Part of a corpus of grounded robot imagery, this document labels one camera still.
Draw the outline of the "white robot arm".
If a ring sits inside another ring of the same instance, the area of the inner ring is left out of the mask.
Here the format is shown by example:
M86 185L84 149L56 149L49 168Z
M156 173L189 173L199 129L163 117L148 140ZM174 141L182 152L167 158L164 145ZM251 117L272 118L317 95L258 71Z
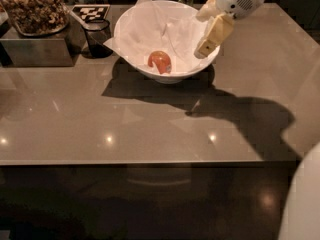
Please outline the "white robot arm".
M194 55L209 56L231 34L234 21L265 0L207 0L196 18L207 24ZM320 240L320 143L299 164L285 203L278 240Z

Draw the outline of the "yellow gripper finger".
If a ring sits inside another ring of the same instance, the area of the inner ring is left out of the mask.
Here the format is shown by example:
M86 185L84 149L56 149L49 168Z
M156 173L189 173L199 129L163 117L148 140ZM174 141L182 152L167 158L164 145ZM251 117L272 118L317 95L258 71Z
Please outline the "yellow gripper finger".
M226 14L221 13L216 17L211 17L195 49L194 55L198 59L208 57L216 50L233 32L234 20Z
M211 17L217 16L220 11L217 8L217 0L207 0L196 14L196 19L200 22L208 21Z

